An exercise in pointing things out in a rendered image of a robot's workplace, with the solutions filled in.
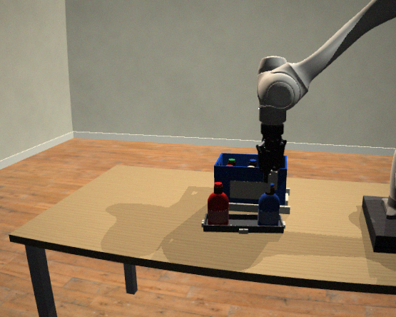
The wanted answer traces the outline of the blue bottle with grey label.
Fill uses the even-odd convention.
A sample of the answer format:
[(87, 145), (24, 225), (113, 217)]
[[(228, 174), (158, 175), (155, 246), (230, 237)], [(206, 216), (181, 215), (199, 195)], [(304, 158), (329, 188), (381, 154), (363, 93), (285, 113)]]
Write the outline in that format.
[(274, 183), (270, 184), (270, 193), (265, 192), (258, 202), (258, 225), (278, 226), (280, 199), (274, 194)]

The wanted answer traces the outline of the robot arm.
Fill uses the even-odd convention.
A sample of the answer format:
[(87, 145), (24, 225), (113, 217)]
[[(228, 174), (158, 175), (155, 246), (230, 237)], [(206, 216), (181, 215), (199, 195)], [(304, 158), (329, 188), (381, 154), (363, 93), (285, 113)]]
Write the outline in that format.
[[(321, 48), (300, 63), (290, 64), (279, 56), (263, 58), (257, 77), (259, 121), (268, 125), (286, 122), (287, 110), (308, 92), (310, 82), (318, 74), (363, 34), (395, 17), (396, 0), (372, 0)], [(390, 194), (381, 203), (387, 213), (385, 218), (396, 220), (396, 150), (390, 174)]]

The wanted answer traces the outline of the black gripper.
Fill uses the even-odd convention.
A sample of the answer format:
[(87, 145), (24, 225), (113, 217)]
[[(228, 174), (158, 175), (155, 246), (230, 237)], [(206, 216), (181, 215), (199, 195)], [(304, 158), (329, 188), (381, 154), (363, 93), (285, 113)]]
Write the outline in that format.
[(278, 172), (280, 172), (279, 168), (283, 166), (285, 145), (287, 143), (281, 136), (284, 133), (284, 124), (268, 125), (262, 122), (260, 132), (263, 135), (262, 143), (256, 145), (259, 171), (264, 172), (263, 191), (270, 193), (270, 182), (274, 183), (275, 190), (278, 190)]

